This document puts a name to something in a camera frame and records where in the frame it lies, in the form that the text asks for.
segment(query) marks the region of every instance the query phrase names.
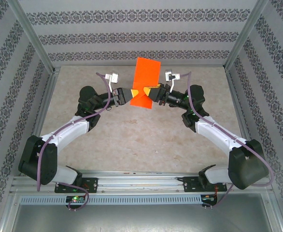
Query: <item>orange rectangular object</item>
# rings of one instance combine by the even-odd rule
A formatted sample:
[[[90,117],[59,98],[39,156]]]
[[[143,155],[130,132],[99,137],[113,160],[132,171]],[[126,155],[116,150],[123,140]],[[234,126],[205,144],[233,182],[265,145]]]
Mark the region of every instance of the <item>orange rectangular object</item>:
[[[152,109],[152,100],[143,91],[145,86],[156,86],[159,81],[161,62],[137,58],[133,89],[138,90],[138,95],[131,100],[131,105]]]

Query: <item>aluminum frame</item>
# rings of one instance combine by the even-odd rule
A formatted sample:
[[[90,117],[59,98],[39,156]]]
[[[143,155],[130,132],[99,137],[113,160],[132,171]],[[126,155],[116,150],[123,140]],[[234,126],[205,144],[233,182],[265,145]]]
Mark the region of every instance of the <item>aluminum frame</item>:
[[[18,19],[21,27],[23,28],[24,32],[26,33],[28,39],[30,42],[33,44],[35,51],[41,58],[45,68],[48,71],[48,74],[53,73],[54,71],[54,66],[44,49],[44,46],[39,39],[38,35],[36,34],[32,24],[30,23],[25,11],[23,10],[20,2],[18,0],[7,0],[7,3],[11,7],[11,10],[15,14],[16,18]]]
[[[110,196],[200,196],[200,192],[184,192],[183,183],[177,177],[197,176],[197,173],[147,173],[147,172],[100,172],[83,171],[83,177],[96,177],[99,179],[97,193],[91,196],[106,198]],[[268,182],[263,178],[260,183]],[[54,193],[55,184],[48,184],[41,187],[41,191],[36,191],[36,181],[27,176],[16,176],[10,189],[9,197],[0,222],[0,232],[10,232],[13,230],[21,199],[25,196],[53,197],[68,196],[76,194]],[[245,190],[236,187],[230,194],[256,193],[260,194],[268,216],[272,231],[283,232],[283,217],[279,210],[277,200],[271,186],[266,188],[248,187]],[[213,194],[213,192],[203,192],[202,194]]]

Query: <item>metal corner post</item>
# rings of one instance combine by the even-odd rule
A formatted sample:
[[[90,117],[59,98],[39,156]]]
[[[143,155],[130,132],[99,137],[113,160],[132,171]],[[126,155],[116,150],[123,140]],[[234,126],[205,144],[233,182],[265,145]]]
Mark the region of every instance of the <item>metal corner post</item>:
[[[35,51],[38,53],[40,59],[42,60],[43,64],[45,65],[48,73],[51,74],[54,71],[54,66],[45,51],[38,35],[36,34],[33,26],[31,25],[26,13],[24,12],[22,6],[20,5],[19,0],[7,0],[7,3],[11,7],[13,13],[15,14],[17,20],[19,21],[21,27],[23,28],[24,32],[26,33],[28,39],[32,43]]]
[[[56,82],[59,76],[59,72],[60,72],[60,68],[55,68],[55,71],[53,72],[53,74],[50,74],[51,76],[48,80],[46,92],[44,94],[43,101],[42,101],[42,108],[38,115],[37,123],[35,124],[35,128],[33,131],[33,134],[36,136],[40,136],[41,134],[43,124],[46,118],[47,110],[48,110],[48,107],[51,101],[51,97],[54,93]]]
[[[251,30],[253,29],[256,21],[258,20],[267,3],[268,0],[257,0],[254,8],[252,9],[251,14],[249,15],[247,22],[245,23],[238,39],[236,40],[235,45],[233,46],[231,52],[227,57],[227,60],[224,64],[225,71],[229,70],[230,67],[233,65],[238,53],[240,52],[245,41],[247,40]]]

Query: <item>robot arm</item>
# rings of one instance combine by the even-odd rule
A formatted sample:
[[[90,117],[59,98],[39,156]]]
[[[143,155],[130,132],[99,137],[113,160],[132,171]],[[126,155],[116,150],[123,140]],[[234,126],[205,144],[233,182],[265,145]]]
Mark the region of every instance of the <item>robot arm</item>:
[[[204,189],[216,183],[233,183],[239,189],[245,189],[267,176],[269,173],[267,167],[254,154],[237,143],[236,139],[249,146],[264,158],[261,144],[256,140],[247,141],[244,138],[240,138],[216,123],[202,107],[202,104],[205,102],[202,87],[192,85],[190,90],[195,110],[205,119],[211,123],[215,123],[225,132],[232,135],[234,139],[231,139],[213,126],[213,124],[209,124],[194,114],[189,104],[187,91],[182,94],[172,90],[167,84],[165,86],[160,84],[156,87],[144,88],[146,95],[154,102],[158,102],[159,105],[165,105],[167,103],[170,107],[179,107],[186,110],[182,114],[185,126],[209,139],[227,155],[228,167],[212,165],[199,172],[199,181]]]
[[[138,94],[137,90],[117,88],[112,90],[112,98],[108,107],[124,105]],[[57,157],[61,150],[80,135],[92,130],[99,121],[100,115],[78,121],[85,116],[95,113],[95,110],[103,108],[108,101],[108,93],[98,95],[91,86],[85,86],[80,91],[79,104],[75,116],[65,125],[72,123],[56,136],[55,131],[42,137],[35,135],[28,138],[18,169],[32,179],[37,180],[38,154],[43,144],[53,136],[46,146],[41,163],[41,184],[46,185],[50,182],[62,182],[80,186],[82,174],[71,168],[58,165]]]
[[[179,78],[179,74],[173,75],[171,72],[166,73],[167,81],[173,81]],[[233,183],[239,189],[245,189],[268,175],[269,171],[267,167],[253,153],[235,140],[237,139],[243,142],[264,158],[261,144],[256,140],[247,141],[246,139],[240,138],[218,125],[202,107],[205,98],[201,86],[192,85],[190,87],[193,107],[198,114],[212,124],[209,124],[194,114],[189,103],[187,91],[180,93],[172,90],[172,88],[173,85],[171,87],[167,84],[159,84],[155,87],[145,87],[144,92],[154,102],[158,102],[159,105],[165,105],[167,103],[170,107],[184,109],[185,112],[182,114],[182,119],[185,126],[208,138],[228,157],[228,166],[212,165],[199,172],[198,179],[205,191],[207,191],[207,189],[209,189],[208,187],[212,184],[216,183]],[[126,104],[137,94],[138,91],[133,89],[114,89],[112,90],[113,97],[108,106],[115,105],[117,107]],[[75,116],[67,123],[71,125],[54,136],[43,152],[41,163],[41,184],[43,185],[50,182],[62,182],[74,186],[81,185],[82,174],[71,167],[59,166],[57,157],[60,151],[71,141],[89,132],[96,126],[100,115],[78,121],[78,123],[73,122],[92,115],[95,113],[95,110],[103,108],[108,102],[108,94],[104,93],[98,95],[92,87],[86,86],[81,89],[78,102],[79,104]],[[220,129],[232,135],[233,139],[213,126],[214,123],[219,126]],[[20,172],[37,180],[38,153],[40,153],[43,144],[53,136],[54,133],[55,131],[40,138],[34,135],[28,138],[18,167]]]

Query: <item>speckled surface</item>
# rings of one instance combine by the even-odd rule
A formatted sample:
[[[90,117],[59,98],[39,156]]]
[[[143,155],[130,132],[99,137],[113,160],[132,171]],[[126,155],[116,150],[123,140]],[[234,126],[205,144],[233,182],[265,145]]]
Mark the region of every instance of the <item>speckled surface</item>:
[[[223,68],[169,66],[164,70],[192,71],[192,84],[203,86],[204,109],[222,126],[240,135],[240,130]],[[90,85],[98,94],[106,92],[95,75],[119,73],[117,87],[131,88],[135,67],[62,66],[41,135],[69,121],[77,109],[79,91]],[[185,92],[187,78],[174,89]],[[210,141],[186,128],[184,110],[153,104],[152,110],[129,103],[105,111],[97,126],[64,148],[59,164],[76,169],[142,172],[198,172],[211,164],[227,164],[227,157]]]

